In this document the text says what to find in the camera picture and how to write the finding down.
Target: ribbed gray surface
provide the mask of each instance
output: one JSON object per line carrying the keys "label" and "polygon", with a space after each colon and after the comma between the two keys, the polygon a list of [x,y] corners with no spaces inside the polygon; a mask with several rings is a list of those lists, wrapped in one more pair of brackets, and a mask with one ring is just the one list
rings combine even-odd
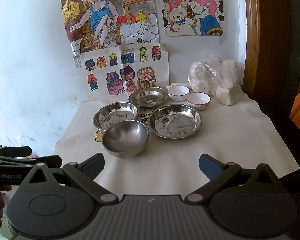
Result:
{"label": "ribbed gray surface", "polygon": [[[183,203],[179,196],[127,195],[104,206],[82,231],[60,240],[239,240],[219,228],[204,208]],[[273,240],[289,240],[286,235]],[[14,240],[28,240],[17,236]]]}

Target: blue bow tie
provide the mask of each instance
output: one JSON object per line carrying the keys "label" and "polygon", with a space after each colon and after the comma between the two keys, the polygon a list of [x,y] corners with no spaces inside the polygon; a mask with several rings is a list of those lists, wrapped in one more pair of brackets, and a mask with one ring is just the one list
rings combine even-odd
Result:
{"label": "blue bow tie", "polygon": [[181,24],[185,24],[186,19],[182,19],[180,21],[176,21],[177,24],[181,25]]}

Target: drawing of houses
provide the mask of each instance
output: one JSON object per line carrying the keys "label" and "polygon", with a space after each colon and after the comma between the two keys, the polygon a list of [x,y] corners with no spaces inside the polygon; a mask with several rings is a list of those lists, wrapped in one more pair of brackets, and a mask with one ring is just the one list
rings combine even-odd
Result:
{"label": "drawing of houses", "polygon": [[147,87],[155,87],[155,76],[154,70],[152,67],[140,68],[137,73],[138,77],[138,87],[147,88]]}
{"label": "drawing of houses", "polygon": [[117,55],[112,53],[110,56],[109,56],[109,60],[110,60],[110,66],[114,66],[114,65],[117,65],[118,64],[118,59],[117,59]]}
{"label": "drawing of houses", "polygon": [[106,67],[107,66],[107,62],[106,62],[105,57],[98,57],[98,59],[97,59],[97,65],[98,65],[98,68]]}
{"label": "drawing of houses", "polygon": [[88,83],[91,87],[91,91],[98,89],[97,79],[93,74],[88,75]]}
{"label": "drawing of houses", "polygon": [[87,60],[85,66],[86,66],[87,71],[96,69],[96,63],[94,62],[93,59]]}
{"label": "drawing of houses", "polygon": [[160,60],[161,59],[161,50],[159,46],[152,47],[152,60]]}
{"label": "drawing of houses", "polygon": [[148,61],[148,50],[146,47],[140,48],[140,62]]}
{"label": "drawing of houses", "polygon": [[124,92],[123,81],[116,71],[107,74],[107,89],[111,96],[119,95]]}
{"label": "drawing of houses", "polygon": [[126,86],[127,86],[127,92],[128,93],[138,90],[136,85],[134,84],[134,82],[132,80],[127,81]]}
{"label": "drawing of houses", "polygon": [[134,70],[128,65],[125,68],[120,69],[120,75],[122,81],[134,79]]}
{"label": "drawing of houses", "polygon": [[134,62],[134,49],[125,49],[121,54],[121,63],[132,63]]}

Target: metal bowl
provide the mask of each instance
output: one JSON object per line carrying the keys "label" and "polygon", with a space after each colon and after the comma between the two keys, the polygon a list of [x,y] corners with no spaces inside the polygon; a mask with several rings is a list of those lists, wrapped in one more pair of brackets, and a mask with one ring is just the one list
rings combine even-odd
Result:
{"label": "metal bowl", "polygon": [[117,102],[101,108],[93,117],[93,125],[106,130],[111,125],[124,120],[135,120],[139,109],[129,102]]}
{"label": "metal bowl", "polygon": [[193,135],[202,125],[197,110],[185,105],[163,106],[149,116],[148,127],[156,135],[167,139],[183,139]]}
{"label": "metal bowl", "polygon": [[118,122],[108,128],[102,137],[102,145],[117,158],[139,154],[148,142],[148,128],[136,120]]}
{"label": "metal bowl", "polygon": [[151,107],[162,104],[168,98],[166,90],[158,87],[141,88],[129,96],[129,102],[138,107]]}

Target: white tablecloth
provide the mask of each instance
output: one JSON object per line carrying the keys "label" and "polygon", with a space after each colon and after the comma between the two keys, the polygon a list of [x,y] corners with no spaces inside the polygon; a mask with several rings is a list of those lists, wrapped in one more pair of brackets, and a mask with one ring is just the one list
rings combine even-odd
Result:
{"label": "white tablecloth", "polygon": [[[176,102],[171,99],[165,102],[172,103]],[[150,135],[146,149],[126,159],[111,156],[102,143],[95,140],[97,129],[92,119],[104,105],[102,101],[81,103],[64,136],[57,142],[55,154],[66,164],[80,163],[101,152],[105,168],[95,181],[120,198],[123,194],[181,194],[185,197],[209,181],[199,170],[202,153],[223,163],[236,162],[243,168],[267,163],[278,177],[299,169],[271,120],[260,111],[256,101],[241,90],[233,106],[219,104],[212,98],[210,106],[200,111],[203,125],[195,135],[177,141]]]}

